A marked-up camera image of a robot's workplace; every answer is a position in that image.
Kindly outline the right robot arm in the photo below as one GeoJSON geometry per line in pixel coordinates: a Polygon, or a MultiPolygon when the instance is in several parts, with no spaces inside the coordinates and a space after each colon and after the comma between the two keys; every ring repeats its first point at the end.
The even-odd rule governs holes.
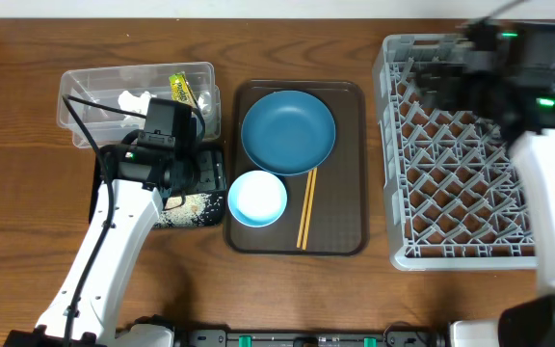
{"type": "Polygon", "coordinates": [[[537,299],[495,320],[458,321],[451,346],[555,346],[555,24],[484,17],[465,24],[469,46],[459,63],[417,71],[432,108],[471,111],[500,128],[525,194],[534,234],[537,299]]]}

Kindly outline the green yellow snack wrapper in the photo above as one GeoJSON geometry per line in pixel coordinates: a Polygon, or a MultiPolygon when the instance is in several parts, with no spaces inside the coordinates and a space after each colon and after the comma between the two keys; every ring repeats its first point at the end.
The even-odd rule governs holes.
{"type": "Polygon", "coordinates": [[[190,105],[193,108],[198,107],[197,100],[184,72],[171,75],[169,77],[169,82],[173,101],[190,105]]]}

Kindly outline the wooden chopstick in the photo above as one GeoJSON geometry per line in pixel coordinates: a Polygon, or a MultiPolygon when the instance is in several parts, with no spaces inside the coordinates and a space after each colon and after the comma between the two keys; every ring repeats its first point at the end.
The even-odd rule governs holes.
{"type": "Polygon", "coordinates": [[[297,248],[301,248],[303,246],[304,241],[304,230],[305,230],[305,220],[307,216],[307,206],[310,199],[310,192],[312,190],[312,185],[314,182],[314,175],[316,172],[316,168],[312,169],[308,172],[306,185],[305,185],[305,193],[304,193],[304,204],[302,208],[302,214],[300,219],[299,231],[298,231],[298,238],[297,238],[297,248]]]}
{"type": "Polygon", "coordinates": [[[317,173],[318,169],[314,168],[309,173],[309,179],[306,187],[306,201],[304,204],[304,222],[302,228],[302,240],[301,240],[301,248],[303,250],[307,249],[308,243],[308,236],[309,236],[309,229],[311,225],[311,214],[314,202],[314,195],[315,195],[315,187],[316,187],[316,180],[317,180],[317,173]]]}

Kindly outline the dark blue plate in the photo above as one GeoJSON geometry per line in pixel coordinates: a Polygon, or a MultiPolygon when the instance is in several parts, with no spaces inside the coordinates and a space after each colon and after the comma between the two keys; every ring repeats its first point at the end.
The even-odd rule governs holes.
{"type": "Polygon", "coordinates": [[[257,100],[245,114],[241,143],[250,160],[277,175],[305,174],[322,164],[336,141],[330,108],[300,91],[278,91],[257,100]]]}

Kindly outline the light blue bowl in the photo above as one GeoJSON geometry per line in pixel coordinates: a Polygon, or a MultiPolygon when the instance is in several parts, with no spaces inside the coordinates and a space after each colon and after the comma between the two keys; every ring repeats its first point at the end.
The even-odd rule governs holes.
{"type": "Polygon", "coordinates": [[[250,171],[238,176],[227,194],[232,217],[246,227],[267,227],[276,222],[288,202],[284,183],[274,174],[250,171]]]}

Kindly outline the white rice food waste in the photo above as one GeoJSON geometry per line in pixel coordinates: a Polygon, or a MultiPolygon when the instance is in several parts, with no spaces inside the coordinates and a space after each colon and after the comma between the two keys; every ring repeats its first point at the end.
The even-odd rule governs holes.
{"type": "Polygon", "coordinates": [[[222,194],[196,194],[167,200],[165,209],[160,213],[155,227],[210,227],[221,222],[224,216],[224,197],[222,194]]]}

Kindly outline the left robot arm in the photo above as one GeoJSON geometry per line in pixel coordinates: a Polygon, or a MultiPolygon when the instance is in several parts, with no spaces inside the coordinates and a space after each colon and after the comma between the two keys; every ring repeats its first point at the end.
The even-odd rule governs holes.
{"type": "Polygon", "coordinates": [[[142,246],[168,198],[225,190],[224,151],[191,154],[139,144],[102,147],[106,175],[95,193],[88,232],[58,294],[30,332],[12,330],[8,346],[176,346],[181,335],[154,315],[117,331],[119,311],[142,246]]]}

